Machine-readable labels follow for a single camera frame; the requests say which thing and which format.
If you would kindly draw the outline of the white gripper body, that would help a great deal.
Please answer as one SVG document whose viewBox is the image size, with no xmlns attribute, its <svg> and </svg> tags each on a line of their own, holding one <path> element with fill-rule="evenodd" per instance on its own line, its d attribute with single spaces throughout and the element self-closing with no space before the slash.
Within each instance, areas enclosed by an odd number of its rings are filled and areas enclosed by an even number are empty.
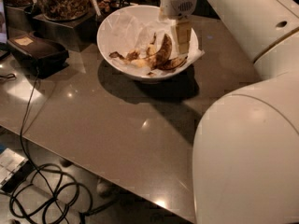
<svg viewBox="0 0 299 224">
<path fill-rule="evenodd" d="M 163 18 L 179 20 L 190 16 L 196 4 L 197 0 L 160 0 L 160 13 Z"/>
</svg>

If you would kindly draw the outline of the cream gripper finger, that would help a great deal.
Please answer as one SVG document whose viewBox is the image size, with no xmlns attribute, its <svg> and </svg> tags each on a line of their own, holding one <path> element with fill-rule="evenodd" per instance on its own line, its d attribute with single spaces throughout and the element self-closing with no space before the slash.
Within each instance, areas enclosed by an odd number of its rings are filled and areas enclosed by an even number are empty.
<svg viewBox="0 0 299 224">
<path fill-rule="evenodd" d="M 172 34 L 179 54 L 189 52 L 192 25 L 188 19 L 173 20 Z"/>
</svg>

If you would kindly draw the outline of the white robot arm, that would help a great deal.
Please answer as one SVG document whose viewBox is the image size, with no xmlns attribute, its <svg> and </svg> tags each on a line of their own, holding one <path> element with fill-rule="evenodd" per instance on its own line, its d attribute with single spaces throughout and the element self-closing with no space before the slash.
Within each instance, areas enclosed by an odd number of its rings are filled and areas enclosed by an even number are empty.
<svg viewBox="0 0 299 224">
<path fill-rule="evenodd" d="M 161 0 L 182 19 L 194 0 Z M 222 96 L 195 133 L 196 224 L 299 222 L 299 15 L 292 0 L 207 0 L 261 80 Z"/>
</svg>

